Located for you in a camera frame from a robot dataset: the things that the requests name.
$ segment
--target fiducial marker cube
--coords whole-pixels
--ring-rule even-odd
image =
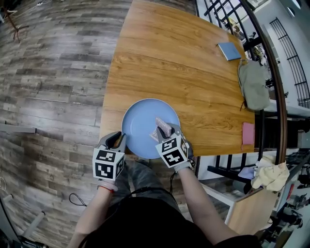
[[[93,177],[115,181],[124,168],[124,154],[95,148],[93,150]]]
[[[156,146],[156,149],[168,168],[187,162],[188,143],[178,135]]]

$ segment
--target wooden floor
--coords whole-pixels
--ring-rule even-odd
[[[63,248],[84,209],[71,204],[69,194],[88,203],[96,192],[93,146],[131,0],[37,2],[23,0],[17,8],[14,22],[29,25],[19,33],[20,44],[8,22],[0,25],[0,123],[37,128],[36,135],[0,132],[0,176],[7,184],[0,195],[14,196],[7,206],[19,233],[44,211],[31,239]],[[193,1],[156,2],[195,14]],[[175,187],[181,195],[177,180]]]

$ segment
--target blue plate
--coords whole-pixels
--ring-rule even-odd
[[[150,136],[156,129],[156,117],[164,122],[180,125],[173,108],[161,100],[152,98],[134,103],[123,117],[122,133],[127,134],[127,147],[139,157],[160,157],[155,148],[158,142]]]

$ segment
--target blue notebook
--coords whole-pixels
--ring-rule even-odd
[[[228,61],[241,58],[241,55],[238,52],[237,48],[235,47],[234,43],[232,42],[219,43],[218,46],[222,50],[224,56]]]

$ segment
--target red object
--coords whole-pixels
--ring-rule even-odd
[[[106,188],[106,187],[103,187],[103,186],[99,186],[99,187],[105,188],[105,189],[107,189],[108,191],[110,191],[111,193],[114,193],[114,190],[113,190],[113,189],[109,189],[109,188]]]
[[[289,194],[288,194],[286,200],[289,199],[289,197],[291,196],[293,188],[294,188],[294,184],[291,184],[291,188],[290,188],[290,191],[289,191]]]

